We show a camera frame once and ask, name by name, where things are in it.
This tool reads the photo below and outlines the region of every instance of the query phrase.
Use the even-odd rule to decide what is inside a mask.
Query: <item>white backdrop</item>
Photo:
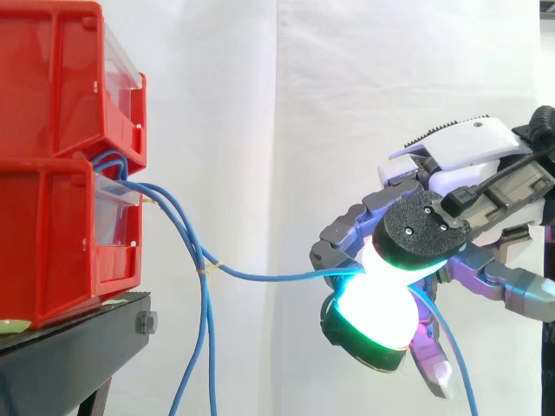
[[[537,104],[535,2],[278,5],[274,269],[306,265],[320,230],[379,189],[376,166],[403,143],[481,114],[524,124]],[[526,260],[542,264],[541,243]],[[469,414],[461,389],[451,401],[432,396],[410,357],[384,375],[332,347],[318,326],[328,293],[321,282],[276,287],[275,415]],[[438,304],[481,414],[539,415],[540,324],[458,283],[440,287]]]
[[[132,180],[150,181],[172,192],[203,245],[224,262],[264,273],[275,107],[275,3],[101,3],[113,32],[147,75],[148,168]],[[195,268],[172,223],[155,206],[145,207],[143,241],[140,289],[153,292],[159,329],[148,347],[114,377],[108,416],[167,414],[197,337]],[[265,286],[223,274],[213,280],[221,414],[263,414],[258,396],[270,397],[268,385],[259,383]],[[207,356],[205,348],[180,414],[209,414]]]
[[[148,79],[148,168],[133,179],[173,192],[240,270],[308,270],[320,230],[379,188],[376,167],[404,142],[481,114],[525,123],[537,104],[535,2],[276,2],[101,2]],[[160,326],[114,377],[108,416],[167,413],[196,339],[193,263],[154,206],[144,242]],[[468,414],[462,392],[434,398],[411,360],[384,375],[329,345],[323,282],[213,281],[220,414]],[[540,325],[458,283],[439,295],[482,414],[539,414]],[[206,358],[180,414],[209,414]]]

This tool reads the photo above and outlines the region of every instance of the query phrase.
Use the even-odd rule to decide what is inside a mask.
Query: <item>screw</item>
[[[158,314],[154,311],[141,312],[137,316],[138,332],[144,335],[152,335],[158,327]]]

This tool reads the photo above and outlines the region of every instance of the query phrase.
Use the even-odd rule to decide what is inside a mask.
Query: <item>red plastic drawer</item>
[[[131,190],[82,159],[0,159],[0,189],[0,325],[40,328],[140,283]]]
[[[0,156],[145,167],[146,79],[92,2],[0,0]]]

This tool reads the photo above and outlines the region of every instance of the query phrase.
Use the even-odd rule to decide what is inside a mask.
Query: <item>white plastic cover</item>
[[[422,148],[445,170],[532,152],[510,128],[495,118],[470,120],[443,128],[394,153],[391,158]]]

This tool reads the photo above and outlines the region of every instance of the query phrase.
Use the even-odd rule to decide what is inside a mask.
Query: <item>robotic hand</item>
[[[358,267],[364,273],[356,261],[364,247],[401,270],[429,274],[442,266],[414,283],[432,300],[437,283],[455,279],[513,312],[555,321],[555,282],[504,265],[518,244],[531,240],[529,224],[555,218],[554,145],[552,107],[538,108],[528,125],[513,130],[487,116],[430,130],[378,168],[383,190],[326,227],[310,260],[316,270]],[[374,265],[368,270],[362,263],[372,275]],[[326,279],[334,290],[322,307],[326,337],[369,367],[397,369],[407,348],[387,350],[353,337],[357,331],[337,313],[349,277]],[[408,348],[430,391],[446,398],[453,371],[438,342],[437,322],[415,300],[419,321]]]

